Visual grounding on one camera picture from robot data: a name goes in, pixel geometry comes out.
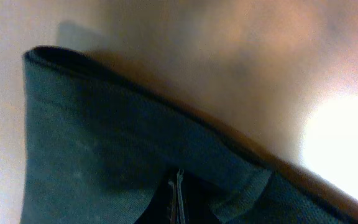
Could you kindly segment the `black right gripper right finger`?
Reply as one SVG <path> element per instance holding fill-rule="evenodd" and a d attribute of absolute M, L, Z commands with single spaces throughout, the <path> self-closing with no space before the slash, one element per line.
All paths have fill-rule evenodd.
<path fill-rule="evenodd" d="M 179 224 L 220 224 L 208 205 L 205 181 L 179 170 L 176 181 L 176 222 Z"/>

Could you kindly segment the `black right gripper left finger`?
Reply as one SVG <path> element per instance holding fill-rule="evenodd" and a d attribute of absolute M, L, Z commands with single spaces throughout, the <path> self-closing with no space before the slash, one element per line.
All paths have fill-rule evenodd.
<path fill-rule="evenodd" d="M 175 224 L 176 222 L 177 171 L 169 170 L 135 224 Z"/>

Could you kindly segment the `black polo shirt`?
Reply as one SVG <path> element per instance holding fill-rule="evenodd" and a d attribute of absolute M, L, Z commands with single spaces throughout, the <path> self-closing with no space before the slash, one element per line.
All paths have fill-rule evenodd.
<path fill-rule="evenodd" d="M 22 223 L 135 223 L 169 170 L 208 185 L 221 223 L 353 223 L 240 145 L 68 49 L 23 56 Z"/>

